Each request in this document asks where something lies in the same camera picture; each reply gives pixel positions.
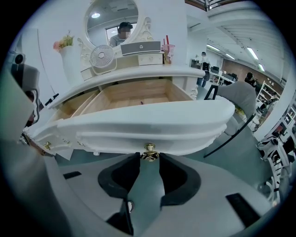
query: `window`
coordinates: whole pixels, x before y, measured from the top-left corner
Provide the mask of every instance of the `window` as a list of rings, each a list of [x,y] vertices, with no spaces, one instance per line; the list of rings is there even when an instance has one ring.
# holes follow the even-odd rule
[[[130,33],[132,34],[134,29],[136,28],[137,23],[134,23],[134,24],[131,24],[131,25],[133,26],[133,29],[130,30]],[[115,27],[112,27],[110,29],[106,29],[108,44],[109,44],[110,38],[112,36],[115,36],[115,35],[118,34],[118,28],[119,28],[119,26],[115,26]]]

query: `ceiling light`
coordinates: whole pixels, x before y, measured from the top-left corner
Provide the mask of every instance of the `ceiling light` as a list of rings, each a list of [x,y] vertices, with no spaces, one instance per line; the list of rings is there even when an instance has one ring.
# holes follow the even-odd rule
[[[228,57],[230,57],[230,58],[232,58],[233,60],[235,60],[235,58],[234,57],[232,57],[232,56],[230,56],[229,54],[226,54]]]
[[[255,59],[258,60],[258,58],[257,58],[256,54],[254,53],[254,51],[253,51],[251,48],[247,48],[247,49],[250,51],[250,53],[252,54],[252,56],[253,56]]]
[[[98,18],[99,16],[100,16],[99,13],[94,13],[94,14],[92,15],[92,18]]]
[[[214,49],[214,50],[220,51],[219,49],[213,47],[212,45],[207,44],[207,46],[210,47],[211,49]]]
[[[260,67],[260,69],[262,70],[262,71],[264,71],[264,68],[263,68],[263,66],[261,65],[261,64],[259,64],[259,67]]]

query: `white drawer front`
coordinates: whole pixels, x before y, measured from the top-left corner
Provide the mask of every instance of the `white drawer front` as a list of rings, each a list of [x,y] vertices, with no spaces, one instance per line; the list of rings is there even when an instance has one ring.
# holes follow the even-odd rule
[[[162,64],[162,54],[140,54],[138,60],[140,66]]]

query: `black chair leg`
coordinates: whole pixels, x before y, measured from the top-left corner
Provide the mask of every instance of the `black chair leg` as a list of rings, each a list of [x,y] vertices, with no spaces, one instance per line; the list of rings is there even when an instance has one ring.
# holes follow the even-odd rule
[[[214,95],[213,95],[213,100],[216,98],[217,92],[218,92],[218,86],[216,85],[211,85],[209,91],[207,92],[204,100],[207,100],[212,92],[212,90],[214,89]]]
[[[211,151],[210,153],[206,154],[205,156],[203,156],[204,158],[208,157],[209,155],[212,155],[214,152],[218,151],[220,148],[222,148],[223,146],[225,146],[227,143],[229,143],[232,139],[234,139],[248,124],[249,122],[251,122],[253,120],[253,118],[255,117],[255,113],[247,120],[247,122],[236,132],[236,134],[234,134],[233,136],[231,136],[230,139],[228,139],[226,142],[224,142],[222,145],[220,145],[218,148],[216,148],[215,150]]]

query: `flower vase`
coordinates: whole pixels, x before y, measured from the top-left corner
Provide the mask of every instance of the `flower vase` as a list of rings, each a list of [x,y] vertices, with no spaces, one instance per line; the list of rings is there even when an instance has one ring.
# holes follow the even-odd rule
[[[60,49],[62,56],[65,76],[71,87],[75,87],[83,83],[83,78],[80,72],[80,57],[76,55],[73,46],[66,46]]]

